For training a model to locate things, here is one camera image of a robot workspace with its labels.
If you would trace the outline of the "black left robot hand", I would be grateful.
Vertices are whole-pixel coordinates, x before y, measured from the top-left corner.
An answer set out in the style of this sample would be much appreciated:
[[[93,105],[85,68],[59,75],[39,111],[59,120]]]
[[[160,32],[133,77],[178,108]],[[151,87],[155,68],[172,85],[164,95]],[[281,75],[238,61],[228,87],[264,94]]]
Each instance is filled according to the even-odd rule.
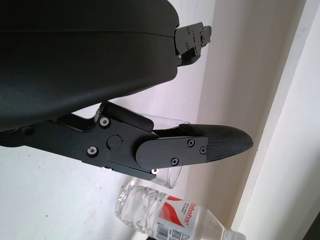
[[[225,125],[154,128],[112,103],[173,80],[211,41],[167,0],[3,0],[0,144],[152,181],[156,170],[226,159],[252,138]]]

